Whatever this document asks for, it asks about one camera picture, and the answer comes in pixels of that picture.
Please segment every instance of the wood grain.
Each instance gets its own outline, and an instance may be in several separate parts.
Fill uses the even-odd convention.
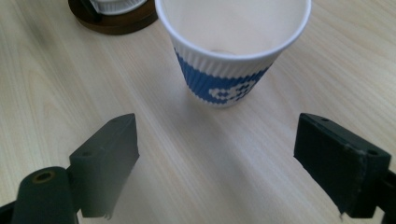
[[[395,11],[393,0],[314,1],[303,35],[249,96],[213,109],[190,95],[159,21],[101,35],[67,1],[0,1],[0,204],[136,113],[141,158],[114,217],[80,223],[379,223],[379,209],[342,222],[292,156],[302,112],[396,156]]]

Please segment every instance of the white paper cup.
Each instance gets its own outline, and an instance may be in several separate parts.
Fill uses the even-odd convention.
[[[147,0],[90,0],[95,10],[108,16],[130,12],[142,6]]]
[[[311,0],[155,0],[187,85],[200,101],[234,105],[302,33]]]

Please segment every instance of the cup logo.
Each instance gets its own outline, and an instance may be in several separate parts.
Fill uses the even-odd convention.
[[[210,89],[209,94],[215,99],[224,100],[227,101],[226,104],[230,104],[242,99],[242,97],[244,97],[251,91],[251,89],[253,89],[256,83],[257,81],[248,81],[237,84],[236,86],[231,87],[228,90]]]
[[[190,90],[213,105],[230,105],[247,95],[271,65],[256,74],[244,77],[214,77],[195,69],[177,53],[181,71]]]

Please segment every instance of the screw hole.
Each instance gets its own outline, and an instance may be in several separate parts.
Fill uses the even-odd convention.
[[[42,184],[45,182],[50,181],[55,176],[53,171],[45,171],[33,177],[33,183],[35,184]]]
[[[372,155],[372,156],[377,156],[377,155],[378,155],[378,152],[376,152],[376,151],[374,151],[374,150],[371,150],[371,149],[369,149],[367,152],[368,152],[370,155]]]
[[[92,155],[91,151],[85,151],[82,153],[82,156],[84,156],[84,157],[90,157],[91,155]]]

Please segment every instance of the light wood surface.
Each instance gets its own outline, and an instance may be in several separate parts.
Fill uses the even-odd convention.
[[[315,0],[302,36],[240,104],[189,93],[163,25],[101,35],[67,1],[0,1],[0,205],[108,120],[135,113],[140,159],[114,217],[80,223],[344,222],[293,158],[300,113],[396,156],[396,2]],[[393,159],[390,169],[396,171]]]

